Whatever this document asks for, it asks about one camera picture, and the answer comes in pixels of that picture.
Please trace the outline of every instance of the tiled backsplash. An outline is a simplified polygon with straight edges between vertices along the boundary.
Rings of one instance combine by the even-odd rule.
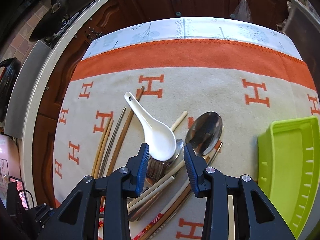
[[[22,64],[25,62],[35,42],[30,42],[29,37],[34,28],[49,8],[38,3],[25,18],[18,23],[17,27],[10,34],[4,46],[0,48],[0,62],[16,57]]]

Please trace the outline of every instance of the smartphone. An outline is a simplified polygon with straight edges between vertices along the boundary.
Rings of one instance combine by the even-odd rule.
[[[22,190],[24,189],[24,184],[23,184],[23,181],[21,179],[18,179],[18,178],[15,178],[15,177],[12,177],[10,176],[10,182],[17,182],[17,190]],[[29,206],[28,206],[28,201],[26,199],[26,193],[24,191],[18,193],[21,200],[22,200],[22,205],[25,209],[28,209]]]

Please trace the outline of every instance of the white countertop edge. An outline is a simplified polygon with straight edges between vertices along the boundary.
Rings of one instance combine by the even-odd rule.
[[[21,176],[22,180],[24,181],[25,188],[29,190],[34,196],[35,205],[37,204],[32,176],[32,144],[36,117],[44,89],[56,63],[58,62],[61,54],[63,53],[69,42],[76,35],[78,30],[84,25],[84,23],[107,1],[108,0],[96,0],[96,2],[92,4],[63,34],[63,36],[60,38],[60,40],[48,56],[46,62],[44,63],[44,66],[37,78],[37,81],[31,93],[23,127],[22,143],[20,149],[20,166]]]

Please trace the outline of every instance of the tablecloth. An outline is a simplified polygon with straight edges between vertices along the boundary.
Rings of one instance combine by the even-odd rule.
[[[224,144],[213,166],[234,177],[258,179],[257,137],[272,121],[320,114],[308,67],[281,33],[206,17],[160,20],[110,33],[92,42],[62,104],[53,153],[57,204],[91,173],[106,118],[116,121],[128,107],[124,94],[136,94],[142,85],[140,103],[168,126],[188,111],[176,138],[184,139],[201,114],[219,113]],[[136,155],[142,142],[142,126],[134,116],[115,169]],[[131,237],[161,211],[186,176],[183,169],[142,219],[130,223]],[[155,238],[200,239],[205,203],[192,195]]]

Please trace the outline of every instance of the green container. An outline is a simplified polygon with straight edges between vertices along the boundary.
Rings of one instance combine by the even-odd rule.
[[[316,116],[276,121],[258,137],[258,185],[297,239],[319,184],[320,134]]]

